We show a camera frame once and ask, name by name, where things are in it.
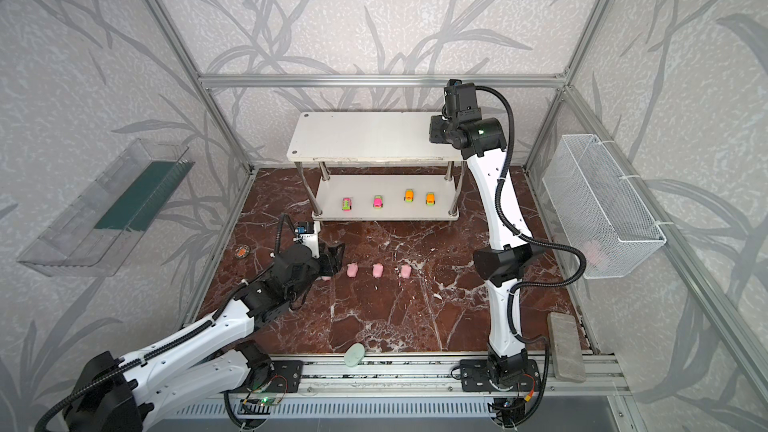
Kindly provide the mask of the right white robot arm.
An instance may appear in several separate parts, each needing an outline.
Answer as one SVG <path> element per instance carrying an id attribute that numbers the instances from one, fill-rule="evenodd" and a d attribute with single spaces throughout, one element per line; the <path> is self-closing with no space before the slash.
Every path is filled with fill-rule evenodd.
<path id="1" fill-rule="evenodd" d="M 521 292 L 570 285 L 584 276 L 588 265 L 581 250 L 537 239 L 530 232 L 511 178 L 514 132 L 514 112 L 501 92 L 460 79 L 447 82 L 442 111 L 430 118 L 429 141 L 449 144 L 461 153 L 482 199 L 489 245 L 473 253 L 473 264 L 488 290 L 487 376 L 500 390 L 511 389 L 528 374 L 527 346 L 547 343 L 544 337 L 523 336 Z M 526 280 L 527 266 L 548 250 L 574 256 L 576 271 L 559 282 Z"/>

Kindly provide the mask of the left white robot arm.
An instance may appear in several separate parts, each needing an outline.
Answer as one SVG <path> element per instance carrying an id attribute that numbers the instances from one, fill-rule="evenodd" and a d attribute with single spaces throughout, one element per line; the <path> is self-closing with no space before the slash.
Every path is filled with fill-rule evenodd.
<path id="1" fill-rule="evenodd" d="M 110 352 L 95 356 L 36 430 L 48 430 L 61 416 L 69 431 L 144 431 L 214 393 L 268 379 L 271 360 L 249 335 L 289 311 L 316 280 L 337 274 L 344 251 L 342 243 L 295 243 L 202 319 L 119 358 Z"/>

